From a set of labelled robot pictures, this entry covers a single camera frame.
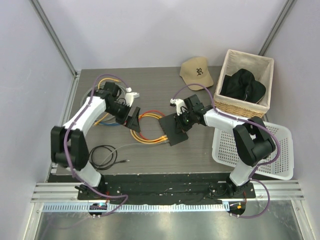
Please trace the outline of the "black network switch box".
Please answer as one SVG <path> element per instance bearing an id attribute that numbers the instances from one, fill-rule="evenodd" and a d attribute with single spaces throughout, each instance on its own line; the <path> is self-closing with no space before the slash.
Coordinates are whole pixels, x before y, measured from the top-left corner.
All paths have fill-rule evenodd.
<path id="1" fill-rule="evenodd" d="M 158 122 L 171 147 L 189 139 L 188 135 L 178 125 L 175 113 L 160 118 Z"/>

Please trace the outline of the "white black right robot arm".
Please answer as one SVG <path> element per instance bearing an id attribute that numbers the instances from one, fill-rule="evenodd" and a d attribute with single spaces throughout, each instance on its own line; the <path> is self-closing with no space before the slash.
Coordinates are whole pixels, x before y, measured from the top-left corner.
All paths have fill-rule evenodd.
<path id="1" fill-rule="evenodd" d="M 187 132 L 194 124 L 220 129 L 233 135 L 239 160 L 226 179 L 226 193 L 233 198 L 241 195 L 250 182 L 258 163 L 276 150 L 271 134 L 260 117 L 238 118 L 204 106 L 197 95 L 184 100 L 170 100 L 176 107 L 174 119 L 181 132 Z"/>

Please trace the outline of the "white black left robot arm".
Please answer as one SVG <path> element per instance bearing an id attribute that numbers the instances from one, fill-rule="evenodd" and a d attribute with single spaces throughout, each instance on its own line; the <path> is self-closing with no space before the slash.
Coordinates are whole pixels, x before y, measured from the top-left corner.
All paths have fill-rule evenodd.
<path id="1" fill-rule="evenodd" d="M 107 192 L 104 176 L 90 163 L 86 135 L 102 113 L 115 117 L 118 124 L 140 132 L 139 113 L 136 107 L 129 115 L 134 100 L 140 95 L 131 88 L 126 89 L 124 102 L 119 99 L 120 88 L 107 82 L 103 88 L 92 89 L 84 105 L 63 126 L 54 126 L 50 132 L 51 161 L 69 169 L 74 177 L 89 187 L 89 194 L 100 200 Z"/>

